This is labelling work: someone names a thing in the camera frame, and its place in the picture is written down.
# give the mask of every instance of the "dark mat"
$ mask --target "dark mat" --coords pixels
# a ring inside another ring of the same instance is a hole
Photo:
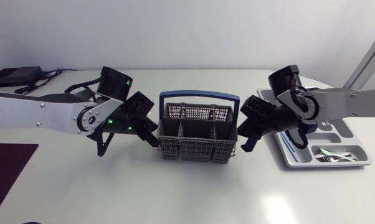
[[[0,206],[37,148],[37,144],[0,144]]]

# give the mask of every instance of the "white wall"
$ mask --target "white wall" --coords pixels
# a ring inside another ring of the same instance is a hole
[[[343,86],[374,39],[372,0],[0,0],[0,69],[297,64]]]

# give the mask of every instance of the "dishwasher cutlery basket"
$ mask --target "dishwasher cutlery basket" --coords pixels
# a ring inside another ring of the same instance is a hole
[[[205,96],[230,100],[230,106],[166,103],[179,96]],[[166,91],[159,98],[159,151],[164,159],[226,164],[234,156],[237,142],[238,96],[214,91]]]

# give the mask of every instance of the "white table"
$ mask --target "white table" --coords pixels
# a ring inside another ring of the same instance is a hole
[[[269,88],[267,77],[272,73],[122,72],[134,79],[130,96],[141,91],[155,103],[148,115],[155,122],[161,91],[220,91],[240,96],[242,105],[257,95],[258,88]],[[100,71],[64,72],[31,95],[62,93],[99,75]],[[301,80],[305,86],[327,87]],[[240,113],[238,124],[244,119]],[[0,223],[375,223],[375,118],[346,121],[372,165],[291,169],[272,135],[264,136],[251,153],[240,148],[246,138],[239,136],[236,156],[221,165],[163,160],[137,136],[116,135],[105,156],[98,157],[96,144],[83,136],[49,129],[2,129],[0,142],[39,147],[3,201]]]

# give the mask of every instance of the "gray cutlery tray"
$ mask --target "gray cutlery tray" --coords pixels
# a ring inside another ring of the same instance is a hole
[[[258,89],[259,97],[265,99],[275,105],[280,105],[275,101],[272,90]],[[345,123],[343,119],[330,121],[330,124],[318,124],[318,129],[314,133],[307,134],[308,147],[305,149],[297,149],[295,146],[295,157],[291,154],[287,145],[282,139],[280,133],[273,134],[276,142],[282,151],[287,166],[292,168],[298,167],[354,167],[367,166],[372,164],[369,154],[365,151],[358,137]],[[333,153],[350,152],[352,159],[356,162],[324,162],[315,158],[320,153],[320,148],[326,149]]]

